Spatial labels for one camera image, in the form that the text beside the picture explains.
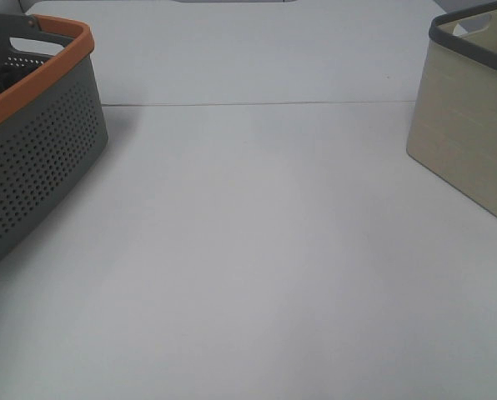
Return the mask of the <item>grey perforated basket orange rim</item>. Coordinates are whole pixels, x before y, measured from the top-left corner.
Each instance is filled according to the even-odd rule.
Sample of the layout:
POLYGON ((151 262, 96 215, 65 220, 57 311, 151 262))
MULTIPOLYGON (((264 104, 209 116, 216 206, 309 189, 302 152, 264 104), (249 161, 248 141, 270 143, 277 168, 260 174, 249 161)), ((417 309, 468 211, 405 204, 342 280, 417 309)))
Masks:
POLYGON ((0 12, 0 261, 106 147, 93 49, 83 22, 0 12))

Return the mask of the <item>beige bin grey rim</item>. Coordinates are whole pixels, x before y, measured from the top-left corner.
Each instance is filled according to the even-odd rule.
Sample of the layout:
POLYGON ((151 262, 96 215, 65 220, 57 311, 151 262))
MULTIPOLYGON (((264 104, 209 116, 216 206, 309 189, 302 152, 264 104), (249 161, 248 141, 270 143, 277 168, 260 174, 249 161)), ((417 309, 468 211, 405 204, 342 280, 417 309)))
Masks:
POLYGON ((497 1, 433 19, 406 151, 497 217, 497 1))

